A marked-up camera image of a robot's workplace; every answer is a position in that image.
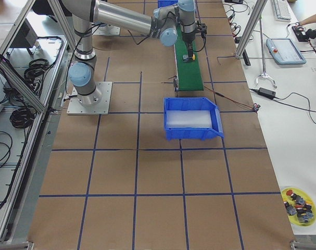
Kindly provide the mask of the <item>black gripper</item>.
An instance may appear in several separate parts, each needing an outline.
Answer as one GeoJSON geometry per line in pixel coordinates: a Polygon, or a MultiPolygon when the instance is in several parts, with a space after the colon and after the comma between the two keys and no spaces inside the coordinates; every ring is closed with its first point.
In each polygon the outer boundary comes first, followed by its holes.
{"type": "Polygon", "coordinates": [[[197,33],[203,39],[203,48],[206,45],[207,26],[205,23],[193,22],[192,24],[182,24],[182,40],[186,44],[188,58],[193,58],[193,41],[197,33]]]}

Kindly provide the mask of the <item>person forearm at desk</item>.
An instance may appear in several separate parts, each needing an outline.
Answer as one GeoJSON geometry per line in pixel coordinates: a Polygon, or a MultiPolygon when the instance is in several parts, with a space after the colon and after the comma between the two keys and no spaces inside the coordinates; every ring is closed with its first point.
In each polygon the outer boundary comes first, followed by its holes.
{"type": "Polygon", "coordinates": [[[305,25],[311,24],[311,23],[316,23],[316,14],[314,14],[314,15],[312,15],[312,16],[310,16],[302,21],[299,21],[299,24],[301,26],[305,26],[305,25]]]}

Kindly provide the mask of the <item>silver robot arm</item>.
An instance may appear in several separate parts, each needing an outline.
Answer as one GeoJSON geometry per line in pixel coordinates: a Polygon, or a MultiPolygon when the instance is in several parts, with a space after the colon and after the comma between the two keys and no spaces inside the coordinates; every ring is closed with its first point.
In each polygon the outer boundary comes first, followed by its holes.
{"type": "Polygon", "coordinates": [[[207,27],[195,17],[194,1],[178,1],[154,10],[148,16],[106,1],[63,1],[71,12],[76,46],[75,61],[68,77],[77,91],[78,102],[89,107],[101,102],[102,90],[94,81],[96,53],[93,49],[93,25],[101,23],[135,31],[148,38],[158,38],[162,45],[172,46],[182,37],[189,59],[194,59],[193,42],[197,33],[206,38],[207,27]]]}

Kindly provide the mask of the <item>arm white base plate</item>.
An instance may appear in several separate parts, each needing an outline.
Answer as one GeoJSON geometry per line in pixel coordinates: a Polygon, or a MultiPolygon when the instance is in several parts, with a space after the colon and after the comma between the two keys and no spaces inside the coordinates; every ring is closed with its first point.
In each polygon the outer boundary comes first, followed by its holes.
{"type": "Polygon", "coordinates": [[[95,82],[96,90],[90,96],[78,95],[76,89],[72,91],[68,115],[107,115],[109,112],[112,82],[95,82]]]}

